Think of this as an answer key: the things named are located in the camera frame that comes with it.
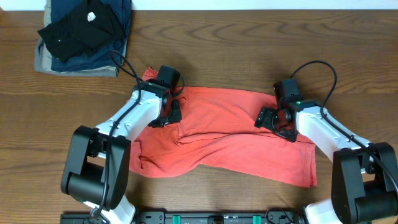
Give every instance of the wood grain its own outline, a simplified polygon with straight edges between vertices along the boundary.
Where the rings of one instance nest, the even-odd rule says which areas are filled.
[[[326,60],[338,72],[328,109],[355,133],[398,149],[396,11],[138,11],[133,18],[127,58],[136,70],[170,65],[189,86],[272,94],[272,84],[301,64]],[[42,12],[6,12],[0,21],[1,223],[58,223],[63,212],[88,211],[60,191],[70,137],[114,114],[134,85],[123,73],[34,72],[42,24]],[[297,78],[302,93],[319,100],[333,81],[323,65]],[[126,195],[139,208],[264,211],[329,197],[331,162],[321,152],[317,175],[318,186],[303,189],[205,166],[173,179],[130,173]]]

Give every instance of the red cloth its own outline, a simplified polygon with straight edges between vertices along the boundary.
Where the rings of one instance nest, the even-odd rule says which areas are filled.
[[[143,79],[156,76],[148,68]],[[181,122],[146,127],[132,143],[131,171],[146,177],[175,177],[203,164],[301,187],[317,184],[314,143],[301,135],[291,143],[254,127],[262,106],[276,108],[274,96],[185,87],[178,99]]]

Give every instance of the clothing label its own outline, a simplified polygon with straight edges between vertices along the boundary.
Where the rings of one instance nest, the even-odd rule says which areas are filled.
[[[93,20],[95,20],[95,14],[94,14],[94,12],[89,12],[89,13],[87,14],[87,21],[88,21],[88,22],[91,22],[91,21],[93,21]]]

